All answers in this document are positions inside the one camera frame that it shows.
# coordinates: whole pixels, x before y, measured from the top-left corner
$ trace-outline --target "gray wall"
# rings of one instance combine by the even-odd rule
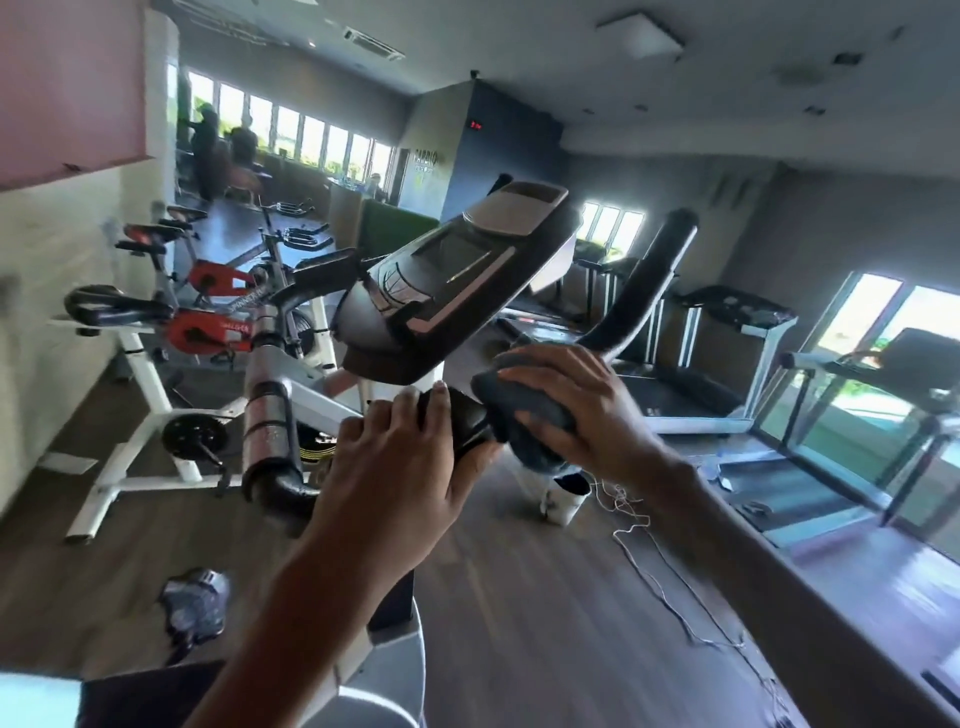
[[[679,285],[688,291],[720,279],[774,169],[773,162],[747,158],[574,156],[568,186],[577,198],[647,214],[634,255],[646,251],[667,212],[682,206],[695,210],[700,231],[680,267]],[[725,177],[724,192],[714,204],[713,193]],[[750,187],[734,207],[739,185],[747,180]]]
[[[401,147],[411,150],[400,190],[401,207],[440,219],[472,94],[473,82],[467,81],[424,93],[414,103],[400,141]],[[414,159],[417,149],[436,152],[436,165],[419,168]]]
[[[960,293],[960,183],[785,172],[737,245],[723,282],[793,308],[786,349],[803,344],[854,271]],[[740,349],[717,352],[727,376]]]
[[[411,101],[297,48],[257,46],[205,30],[168,2],[154,7],[180,28],[180,63],[351,132],[397,144]]]

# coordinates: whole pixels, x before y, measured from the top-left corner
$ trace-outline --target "person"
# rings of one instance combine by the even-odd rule
[[[811,726],[955,725],[945,703],[845,625],[650,430],[609,365],[576,346],[516,352],[531,366],[499,375],[563,404],[576,432],[528,412],[517,418],[569,462],[644,498],[656,526],[708,570]],[[423,428],[410,392],[343,422],[311,523],[187,728],[297,724],[380,599],[430,553],[499,451],[486,443],[455,464],[449,403],[439,382]]]
[[[380,188],[382,181],[383,177],[379,172],[371,174],[367,179],[367,184],[364,186],[364,197],[372,198],[375,202],[379,203],[387,202],[387,193]]]
[[[220,118],[210,104],[200,108],[200,121],[187,122],[193,129],[190,149],[193,152],[193,173],[197,193],[204,202],[211,202],[216,188],[216,147],[220,138]]]
[[[253,169],[256,162],[256,145],[259,142],[256,133],[250,128],[253,119],[248,113],[243,115],[240,126],[234,127],[228,134],[230,158],[238,167]]]

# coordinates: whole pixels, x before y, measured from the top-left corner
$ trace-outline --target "treadmill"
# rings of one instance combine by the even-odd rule
[[[641,362],[618,369],[654,432],[661,435],[748,432],[754,426],[763,386],[782,336],[797,324],[790,309],[725,285],[676,295],[685,309],[684,332],[675,366],[657,361],[663,301],[651,318],[646,354]],[[704,314],[737,333],[759,339],[762,348],[747,392],[734,392],[691,367],[697,330]]]
[[[879,351],[837,359],[785,352],[780,364],[789,377],[785,381],[796,373],[802,376],[780,440],[755,432],[773,449],[758,456],[720,457],[713,474],[727,490],[730,505],[775,546],[789,547],[861,523],[886,525],[960,435],[956,396],[940,396],[960,391],[960,342],[955,339],[905,328]],[[804,407],[815,377],[824,376],[832,377],[831,384]],[[832,396],[848,381],[875,387],[922,413],[913,434],[891,447],[890,459],[873,480],[803,445]]]
[[[607,315],[615,296],[618,280],[626,279],[636,267],[636,258],[605,258],[603,246],[578,240],[573,254],[573,265],[587,271],[587,310],[576,317],[551,315],[549,309],[528,294],[517,296],[496,317],[496,322],[514,343],[572,344],[586,333],[593,321],[594,298],[599,278],[603,278],[604,300],[601,318]],[[563,293],[563,282],[558,280],[557,300]]]

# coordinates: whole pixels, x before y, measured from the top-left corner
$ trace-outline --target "white wire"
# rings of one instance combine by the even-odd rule
[[[670,560],[666,557],[663,549],[660,548],[660,544],[657,542],[657,539],[655,539],[654,535],[650,532],[650,517],[646,514],[638,513],[634,508],[634,505],[642,502],[643,498],[629,497],[627,495],[627,491],[622,486],[616,485],[615,483],[612,485],[612,487],[613,492],[611,493],[607,490],[607,483],[603,480],[594,480],[590,484],[590,488],[593,491],[593,494],[596,496],[596,500],[600,504],[601,508],[608,513],[624,513],[636,521],[629,528],[617,528],[614,530],[612,533],[612,538],[623,550],[624,555],[627,557],[630,565],[634,568],[634,571],[636,571],[636,574],[640,577],[640,580],[643,581],[643,583],[651,592],[653,592],[654,596],[666,608],[666,610],[675,618],[677,618],[677,620],[683,626],[687,637],[692,642],[710,647],[729,647],[736,650],[737,654],[739,654],[743,661],[747,664],[747,667],[749,667],[753,674],[756,675],[756,679],[760,681],[760,686],[771,697],[771,717],[773,719],[773,725],[777,726],[777,728],[790,728],[793,726],[793,721],[790,719],[790,709],[787,706],[786,701],[783,699],[783,696],[780,694],[780,687],[776,678],[764,677],[748,657],[745,636],[741,634],[739,642],[733,641],[733,639],[727,633],[727,630],[723,628],[717,618],[710,611],[707,604],[704,603],[704,600],[700,598],[699,594],[697,594],[697,591],[690,585],[690,583],[677,570],[677,568],[670,563]],[[604,503],[603,499],[600,498],[601,491],[603,492],[604,496],[611,500],[612,505],[608,506],[606,503]],[[691,625],[686,617],[684,617],[684,615],[682,615],[677,608],[670,603],[670,600],[666,596],[666,591],[661,583],[657,580],[657,577],[649,571],[640,568],[640,565],[634,558],[634,554],[631,553],[630,549],[627,548],[627,545],[620,538],[621,534],[629,535],[633,533],[636,528],[643,529],[643,532],[647,535],[650,541],[653,542],[654,548],[657,550],[657,554],[660,555],[660,559],[662,559],[667,568],[670,569],[678,579],[680,579],[686,589],[693,595],[693,598],[697,600],[697,603],[700,605],[700,607],[704,610],[704,612],[707,613],[707,616],[710,617],[710,621],[713,622],[714,626],[716,626],[716,628],[720,631],[720,634],[724,636],[724,640],[708,640],[698,635],[693,629],[693,625]]]

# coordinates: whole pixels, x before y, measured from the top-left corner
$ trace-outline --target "exercise bike console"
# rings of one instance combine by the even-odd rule
[[[347,292],[331,325],[344,368],[410,384],[486,324],[544,269],[569,268],[580,216],[567,191],[513,182],[388,255]]]

